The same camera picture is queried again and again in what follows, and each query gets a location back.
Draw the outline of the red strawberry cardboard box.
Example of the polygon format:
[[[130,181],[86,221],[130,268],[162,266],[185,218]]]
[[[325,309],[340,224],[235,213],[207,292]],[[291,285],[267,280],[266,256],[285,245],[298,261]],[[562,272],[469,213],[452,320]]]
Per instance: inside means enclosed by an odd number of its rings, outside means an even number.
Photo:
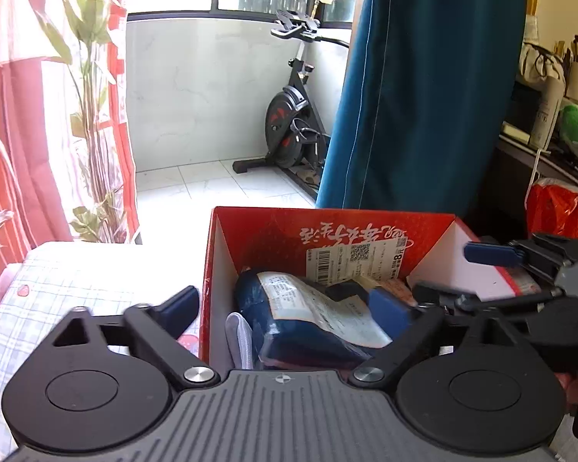
[[[475,235],[450,214],[217,206],[211,214],[201,295],[199,356],[224,373],[232,368],[224,321],[246,268],[281,271],[325,285],[365,273],[476,293],[488,300],[537,291],[511,268],[471,264]]]

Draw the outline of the dark blue snack packet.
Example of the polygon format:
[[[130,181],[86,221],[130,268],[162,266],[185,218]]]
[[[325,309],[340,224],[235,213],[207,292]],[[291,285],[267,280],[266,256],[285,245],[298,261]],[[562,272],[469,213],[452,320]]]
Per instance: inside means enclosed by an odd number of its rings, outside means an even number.
[[[258,368],[349,370],[391,338],[355,281],[324,287],[277,271],[243,271],[234,288]]]

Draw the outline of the dark wooden shelf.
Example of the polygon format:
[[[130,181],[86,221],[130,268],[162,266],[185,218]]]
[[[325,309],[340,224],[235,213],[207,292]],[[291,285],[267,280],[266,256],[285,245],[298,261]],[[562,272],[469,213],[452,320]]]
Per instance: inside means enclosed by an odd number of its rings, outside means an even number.
[[[578,160],[557,134],[549,149],[537,153],[504,124],[477,190],[462,216],[478,237],[498,243],[526,239],[526,203],[530,187],[541,178],[555,179],[578,188]]]

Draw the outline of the red plastic bag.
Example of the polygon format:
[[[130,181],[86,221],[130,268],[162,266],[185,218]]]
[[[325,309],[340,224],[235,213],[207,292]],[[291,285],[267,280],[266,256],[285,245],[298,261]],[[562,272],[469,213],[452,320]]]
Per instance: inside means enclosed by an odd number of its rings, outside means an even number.
[[[527,231],[578,240],[578,187],[555,178],[534,182],[525,203]]]

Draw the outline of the tall green plant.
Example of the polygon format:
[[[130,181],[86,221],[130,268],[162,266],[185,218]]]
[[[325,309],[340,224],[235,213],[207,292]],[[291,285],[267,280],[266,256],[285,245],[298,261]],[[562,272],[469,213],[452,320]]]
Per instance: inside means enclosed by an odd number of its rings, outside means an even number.
[[[82,196],[70,227],[84,242],[124,243],[129,236],[125,184],[110,115],[110,89],[118,84],[108,66],[110,0],[60,1],[62,19],[56,6],[36,18],[54,49],[50,59],[66,68],[75,94],[70,124]]]

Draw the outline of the white tube bottle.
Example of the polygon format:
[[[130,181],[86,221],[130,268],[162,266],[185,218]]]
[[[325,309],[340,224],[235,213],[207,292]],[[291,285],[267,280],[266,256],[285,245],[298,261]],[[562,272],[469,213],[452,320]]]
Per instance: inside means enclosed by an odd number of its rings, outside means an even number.
[[[564,92],[565,84],[563,81],[552,76],[547,76],[543,81],[540,103],[528,142],[531,148],[536,150],[547,149]]]

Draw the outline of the teal curtain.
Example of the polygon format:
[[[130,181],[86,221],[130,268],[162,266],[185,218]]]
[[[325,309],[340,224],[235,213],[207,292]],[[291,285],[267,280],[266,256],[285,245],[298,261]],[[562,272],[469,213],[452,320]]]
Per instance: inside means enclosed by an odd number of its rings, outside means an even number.
[[[363,0],[317,206],[462,215],[496,145],[526,0]]]

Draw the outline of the beige cloth bag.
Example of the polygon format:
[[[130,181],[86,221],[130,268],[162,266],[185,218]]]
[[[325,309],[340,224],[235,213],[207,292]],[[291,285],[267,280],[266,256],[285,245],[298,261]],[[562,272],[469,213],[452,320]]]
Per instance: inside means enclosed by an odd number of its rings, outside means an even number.
[[[518,77],[524,84],[541,87],[551,77],[566,85],[563,60],[544,47],[524,42],[521,48]]]

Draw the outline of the black exercise bike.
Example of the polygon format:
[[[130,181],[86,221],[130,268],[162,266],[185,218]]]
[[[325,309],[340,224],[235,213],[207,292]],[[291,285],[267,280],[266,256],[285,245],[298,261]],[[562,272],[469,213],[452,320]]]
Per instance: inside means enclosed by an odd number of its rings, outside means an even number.
[[[288,66],[291,73],[285,85],[270,101],[266,110],[264,132],[266,156],[233,162],[233,171],[244,174],[251,169],[276,167],[306,194],[315,199],[331,137],[316,105],[309,97],[307,83],[314,66],[298,53]]]

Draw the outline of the pink sheer curtain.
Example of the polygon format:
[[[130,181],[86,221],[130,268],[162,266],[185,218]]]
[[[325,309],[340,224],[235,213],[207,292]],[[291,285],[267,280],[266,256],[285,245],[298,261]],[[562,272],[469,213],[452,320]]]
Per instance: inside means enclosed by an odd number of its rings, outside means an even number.
[[[0,277],[138,231],[124,0],[0,0]]]

